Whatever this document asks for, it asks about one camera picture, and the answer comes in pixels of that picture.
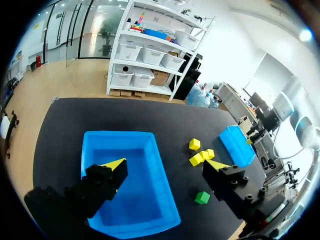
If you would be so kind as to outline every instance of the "blue plastic bin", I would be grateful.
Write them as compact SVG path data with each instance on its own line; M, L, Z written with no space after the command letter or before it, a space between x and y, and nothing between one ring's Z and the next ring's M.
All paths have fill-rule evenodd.
M144 34L147 34L147 35L150 35L150 36L154 36L156 38L164 39L164 40L166 40L166 38L168 36L167 34L165 34L163 32L155 31L155 30L148 29L148 28L146 28L144 30Z
M227 126L220 133L219 138L229 152L234 164L244 168L252 163L256 156L255 151L251 145L246 143L247 138L238 125Z
M126 158L128 176L114 198L105 201L91 228L119 239L137 238L170 229L181 220L172 196L155 136L138 131L87 131L81 177L92 164Z

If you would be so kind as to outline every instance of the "black table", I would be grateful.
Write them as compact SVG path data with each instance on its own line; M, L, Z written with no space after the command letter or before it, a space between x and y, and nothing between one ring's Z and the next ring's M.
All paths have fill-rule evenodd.
M188 159L195 152L188 143L199 139L199 151L214 149L213 160L232 165L218 135L235 124L229 112L218 109L133 99L62 98L54 101L43 121L34 154L33 185L51 186L62 194L64 187L80 181L86 131L152 132L181 224L144 239L226 240L242 220L215 198L202 177L202 164L192 167ZM257 158L248 169L248 177L262 185L264 172ZM202 191L211 195L206 205L194 202Z

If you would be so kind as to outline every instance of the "green cube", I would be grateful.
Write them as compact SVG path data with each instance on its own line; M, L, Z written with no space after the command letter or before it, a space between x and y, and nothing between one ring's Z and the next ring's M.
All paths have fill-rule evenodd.
M210 198L210 194L206 193L205 191L199 192L195 197L195 202L198 204L207 204Z

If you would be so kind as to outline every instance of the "yellow cube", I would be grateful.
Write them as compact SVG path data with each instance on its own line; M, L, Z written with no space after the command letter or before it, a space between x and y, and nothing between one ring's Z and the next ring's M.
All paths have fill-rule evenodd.
M197 151L201 146L201 142L198 139L193 138L190 142L189 142L189 148L192 150Z
M204 160L200 155L200 153L197 153L192 158L190 158L189 161L192 164L192 166L197 166L199 163L202 163Z
M205 159L207 159L207 160L210 159L210 158L209 158L209 154L208 154L207 151L201 151L201 152L199 152L199 154L200 154L200 156L203 158L203 159L202 159L202 162L204 162Z
M215 157L215 152L212 149L206 150L209 154L209 159L213 159Z

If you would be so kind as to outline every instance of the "white storage box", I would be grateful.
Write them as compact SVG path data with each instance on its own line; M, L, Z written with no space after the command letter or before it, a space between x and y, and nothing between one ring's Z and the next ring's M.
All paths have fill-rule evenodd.
M163 0L162 5L180 13L187 3L189 0Z
M197 42L199 42L198 39L196 39L194 36L191 36L188 33L185 33L184 31L175 31L174 35L176 36L176 42L189 50L194 49Z
M141 44L134 43L132 41L121 42L119 59L135 61L137 60L138 54L141 49L142 49Z
M129 70L127 72L124 72L124 67L128 67ZM115 64L113 68L113 78L111 84L115 86L129 86L133 75L134 70L132 66Z
M167 69L172 69L178 71L181 65L185 62L186 60L177 56L173 56L169 53L164 55L162 58L161 63L167 68Z
M132 78L133 86L136 88L146 89L149 87L151 80L155 78L149 68L135 66L133 68L134 76Z
M166 52L153 45L143 45L142 61L146 64L159 65Z

